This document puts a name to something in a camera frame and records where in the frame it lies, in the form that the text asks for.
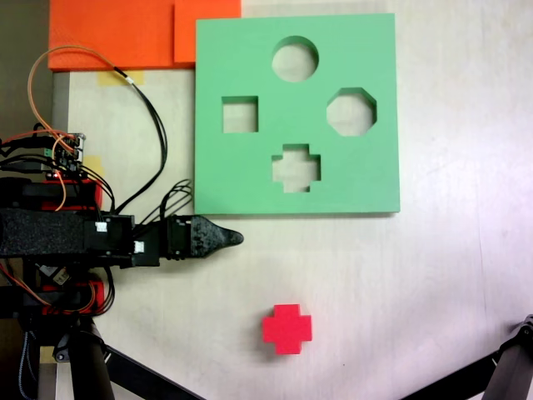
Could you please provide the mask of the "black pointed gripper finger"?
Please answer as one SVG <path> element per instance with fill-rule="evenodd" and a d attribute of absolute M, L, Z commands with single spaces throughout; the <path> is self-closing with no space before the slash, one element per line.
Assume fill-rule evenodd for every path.
<path fill-rule="evenodd" d="M 220 227 L 203 216 L 191 219 L 191 258 L 206 258 L 223 248 L 234 247 L 244 242 L 241 233 Z"/>

